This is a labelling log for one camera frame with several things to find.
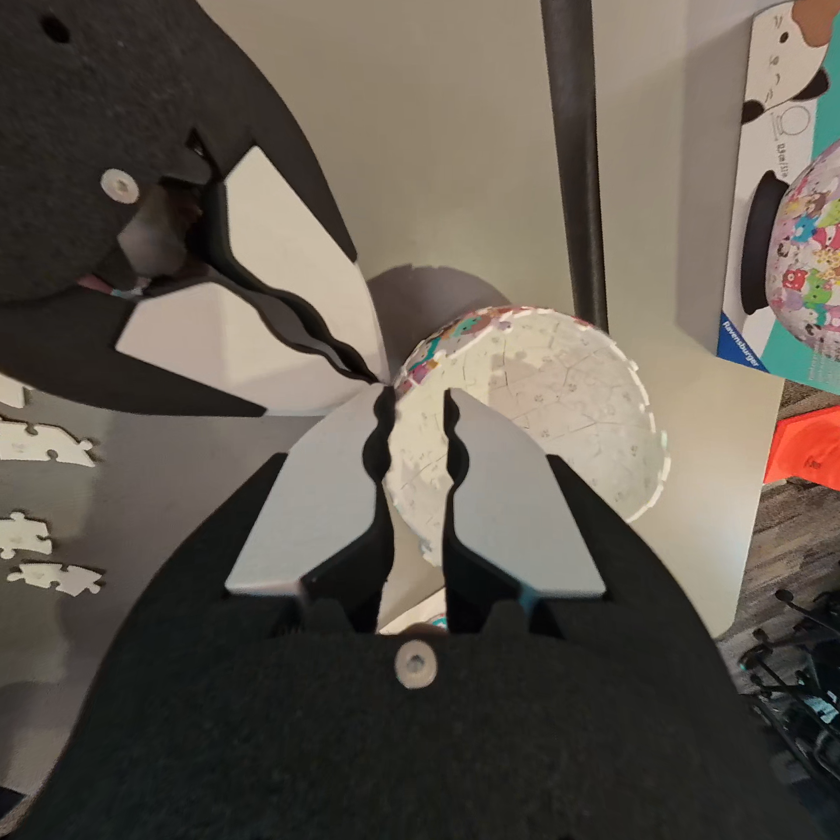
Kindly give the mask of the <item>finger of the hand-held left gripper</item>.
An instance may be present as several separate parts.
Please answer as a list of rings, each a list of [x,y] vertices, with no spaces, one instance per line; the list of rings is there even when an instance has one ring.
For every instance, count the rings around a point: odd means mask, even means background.
[[[317,339],[270,291],[211,275],[171,280],[139,299],[114,348],[131,359],[208,385],[275,416],[323,416],[382,377],[382,334],[358,269],[314,305],[330,331]],[[340,362],[337,343],[367,367]]]
[[[217,183],[217,271],[260,303],[277,304],[282,336],[299,349],[321,352],[348,374],[389,375],[356,258],[256,144]]]

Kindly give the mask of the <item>white puzzle leaflet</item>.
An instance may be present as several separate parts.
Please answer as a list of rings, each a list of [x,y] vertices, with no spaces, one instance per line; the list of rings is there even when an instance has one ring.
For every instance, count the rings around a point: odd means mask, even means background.
[[[377,633],[387,636],[401,635],[418,627],[435,627],[443,633],[448,632],[445,588],[437,590],[389,623],[384,624]]]

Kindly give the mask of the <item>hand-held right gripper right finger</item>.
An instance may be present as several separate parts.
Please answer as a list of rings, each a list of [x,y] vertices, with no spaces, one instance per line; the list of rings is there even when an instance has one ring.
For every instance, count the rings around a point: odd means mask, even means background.
[[[596,601],[606,584],[541,447],[461,389],[444,394],[442,531],[448,630],[479,633],[494,608]]]

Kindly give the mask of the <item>row of white puzzle pieces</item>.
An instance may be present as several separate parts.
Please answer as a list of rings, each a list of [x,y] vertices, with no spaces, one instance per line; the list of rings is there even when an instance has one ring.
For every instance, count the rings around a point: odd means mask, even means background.
[[[1,459],[27,463],[57,463],[92,468],[93,443],[77,438],[62,427],[27,423],[1,417]],[[1,520],[2,560],[16,558],[20,551],[47,557],[53,550],[49,528],[44,521],[13,511]],[[77,565],[53,562],[22,562],[7,575],[7,582],[21,581],[42,590],[68,596],[98,594],[102,574]]]

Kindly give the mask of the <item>colourful puzzle box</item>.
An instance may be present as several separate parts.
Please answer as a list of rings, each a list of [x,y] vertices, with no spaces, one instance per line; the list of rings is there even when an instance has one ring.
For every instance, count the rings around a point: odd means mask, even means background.
[[[839,2],[751,25],[716,356],[839,393]]]

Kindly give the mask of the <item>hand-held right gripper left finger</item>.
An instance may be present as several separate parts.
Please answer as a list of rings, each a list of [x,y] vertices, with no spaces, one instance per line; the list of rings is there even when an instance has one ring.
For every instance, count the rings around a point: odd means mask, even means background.
[[[234,562],[231,595],[335,601],[373,634],[394,563],[383,487],[396,419],[390,385],[369,385],[288,451]]]

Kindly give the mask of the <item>colourful puzzle ball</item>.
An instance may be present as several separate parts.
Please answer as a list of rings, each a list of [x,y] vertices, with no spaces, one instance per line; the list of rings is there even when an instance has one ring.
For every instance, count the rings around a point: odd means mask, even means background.
[[[547,308],[486,307],[444,325],[393,380],[395,423],[385,477],[395,511],[440,567],[445,499],[452,481],[444,398],[458,388],[561,457],[633,523],[660,498],[670,471],[637,365],[588,322]]]

